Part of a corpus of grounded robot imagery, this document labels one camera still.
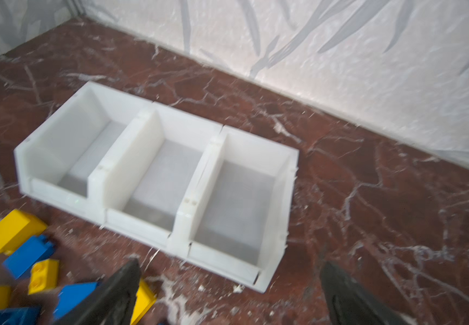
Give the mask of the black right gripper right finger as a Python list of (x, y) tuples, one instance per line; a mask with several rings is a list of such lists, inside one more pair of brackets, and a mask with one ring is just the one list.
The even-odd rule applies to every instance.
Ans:
[(320, 280), (332, 324), (406, 324), (335, 263), (325, 262)]

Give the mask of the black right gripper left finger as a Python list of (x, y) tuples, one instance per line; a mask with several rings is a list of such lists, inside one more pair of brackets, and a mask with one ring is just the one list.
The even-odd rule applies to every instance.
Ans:
[(129, 259), (80, 304), (54, 323), (129, 325), (140, 280), (138, 260)]

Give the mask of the yellow tall lego brick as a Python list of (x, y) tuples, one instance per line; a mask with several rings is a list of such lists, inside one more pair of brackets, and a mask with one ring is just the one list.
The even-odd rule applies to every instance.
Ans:
[(0, 221), (0, 254), (12, 255), (30, 237), (42, 234), (47, 227), (35, 215), (12, 210)]

